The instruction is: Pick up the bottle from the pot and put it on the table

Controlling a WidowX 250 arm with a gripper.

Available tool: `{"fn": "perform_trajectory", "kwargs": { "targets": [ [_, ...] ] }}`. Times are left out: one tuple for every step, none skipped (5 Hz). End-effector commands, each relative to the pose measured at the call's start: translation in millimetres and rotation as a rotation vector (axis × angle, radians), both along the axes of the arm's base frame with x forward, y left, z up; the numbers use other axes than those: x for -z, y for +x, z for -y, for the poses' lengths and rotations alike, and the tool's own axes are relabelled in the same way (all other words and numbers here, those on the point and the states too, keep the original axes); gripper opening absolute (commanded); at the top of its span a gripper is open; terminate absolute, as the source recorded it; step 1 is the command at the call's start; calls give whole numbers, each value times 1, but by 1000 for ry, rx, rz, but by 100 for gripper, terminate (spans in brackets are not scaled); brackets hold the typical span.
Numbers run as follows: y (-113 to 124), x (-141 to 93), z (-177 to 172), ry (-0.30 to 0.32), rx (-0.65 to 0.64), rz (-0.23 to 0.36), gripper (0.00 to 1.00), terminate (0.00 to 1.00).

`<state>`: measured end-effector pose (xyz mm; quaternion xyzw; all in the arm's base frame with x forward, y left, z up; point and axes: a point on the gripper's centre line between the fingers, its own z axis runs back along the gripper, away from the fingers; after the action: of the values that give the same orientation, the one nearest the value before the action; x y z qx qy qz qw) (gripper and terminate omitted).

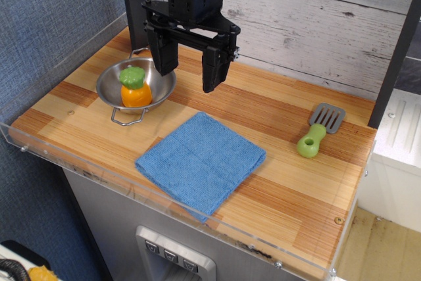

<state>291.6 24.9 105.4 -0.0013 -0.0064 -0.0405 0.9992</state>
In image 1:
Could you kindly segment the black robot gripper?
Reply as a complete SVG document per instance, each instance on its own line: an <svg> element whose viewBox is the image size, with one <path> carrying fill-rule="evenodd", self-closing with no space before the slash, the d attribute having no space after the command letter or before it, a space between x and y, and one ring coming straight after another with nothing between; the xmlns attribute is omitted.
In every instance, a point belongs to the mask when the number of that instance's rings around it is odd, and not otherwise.
<svg viewBox="0 0 421 281"><path fill-rule="evenodd" d="M224 82L238 58L241 29L222 16L223 0L144 0L145 31L155 68L165 76L178 66L178 44L204 50L203 91Z"/></svg>

